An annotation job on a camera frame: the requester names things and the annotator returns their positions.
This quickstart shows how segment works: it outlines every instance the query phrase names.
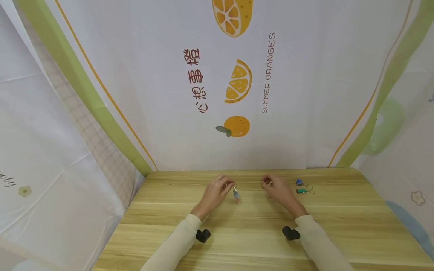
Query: half orange illustration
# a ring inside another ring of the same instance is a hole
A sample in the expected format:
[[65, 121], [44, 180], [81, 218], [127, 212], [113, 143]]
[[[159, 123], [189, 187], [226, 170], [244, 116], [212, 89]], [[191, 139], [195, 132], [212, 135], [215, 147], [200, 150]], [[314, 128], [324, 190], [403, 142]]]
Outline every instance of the half orange illustration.
[[249, 67], [239, 59], [237, 64], [232, 72], [231, 78], [233, 80], [229, 82], [226, 89], [225, 103], [231, 104], [241, 101], [247, 96], [252, 85], [252, 72]]
[[253, 0], [213, 0], [213, 10], [221, 31], [235, 38], [249, 26]]

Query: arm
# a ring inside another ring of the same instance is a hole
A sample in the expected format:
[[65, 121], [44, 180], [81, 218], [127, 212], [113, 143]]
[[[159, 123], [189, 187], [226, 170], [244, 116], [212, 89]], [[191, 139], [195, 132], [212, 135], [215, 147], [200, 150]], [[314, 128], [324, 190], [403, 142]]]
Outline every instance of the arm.
[[321, 226], [313, 220], [306, 208], [295, 198], [291, 188], [282, 179], [266, 175], [261, 180], [262, 189], [280, 203], [296, 220], [296, 230], [309, 258], [320, 271], [351, 271], [353, 268], [338, 248], [328, 238]]
[[233, 180], [220, 174], [209, 183], [201, 201], [191, 213], [181, 221], [172, 234], [163, 242], [149, 258], [140, 271], [173, 271], [196, 239], [196, 232], [202, 221], [224, 200], [228, 192], [235, 186]]
[[196, 232], [201, 223], [202, 221], [197, 216], [188, 214], [152, 257], [149, 258], [140, 271], [175, 270], [178, 262], [193, 245], [196, 239]]

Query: small flower print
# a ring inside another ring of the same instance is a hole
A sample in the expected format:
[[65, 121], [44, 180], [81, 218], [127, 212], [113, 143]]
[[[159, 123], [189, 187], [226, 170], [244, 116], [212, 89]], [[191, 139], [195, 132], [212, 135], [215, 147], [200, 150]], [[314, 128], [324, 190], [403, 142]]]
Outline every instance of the small flower print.
[[421, 191], [411, 192], [411, 200], [419, 206], [424, 205], [426, 202], [424, 195]]
[[22, 186], [18, 189], [18, 195], [22, 196], [23, 198], [27, 197], [32, 193], [32, 189], [30, 186]]

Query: plaid pattern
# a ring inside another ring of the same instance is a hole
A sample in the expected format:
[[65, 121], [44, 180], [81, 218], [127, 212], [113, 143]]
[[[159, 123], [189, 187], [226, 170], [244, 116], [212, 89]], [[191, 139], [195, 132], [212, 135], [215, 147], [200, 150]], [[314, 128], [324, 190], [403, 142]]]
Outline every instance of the plaid pattern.
[[25, 15], [18, 12], [54, 90], [126, 210], [143, 182], [143, 176], [110, 140], [60, 71]]

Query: wood grain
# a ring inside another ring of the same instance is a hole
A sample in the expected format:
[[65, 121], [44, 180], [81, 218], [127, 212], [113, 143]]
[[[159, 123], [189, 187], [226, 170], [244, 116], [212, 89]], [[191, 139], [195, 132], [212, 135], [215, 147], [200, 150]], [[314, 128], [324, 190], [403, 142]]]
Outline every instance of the wood grain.
[[[431, 259], [358, 170], [267, 172], [313, 186], [315, 194], [297, 197], [355, 270], [434, 270]], [[211, 237], [205, 244], [195, 242], [177, 270], [316, 270], [300, 242], [283, 236], [282, 227], [295, 223], [261, 189], [260, 178], [267, 172], [224, 172], [236, 181], [241, 202], [228, 195], [201, 226]], [[150, 173], [93, 270], [140, 270], [219, 173]]]

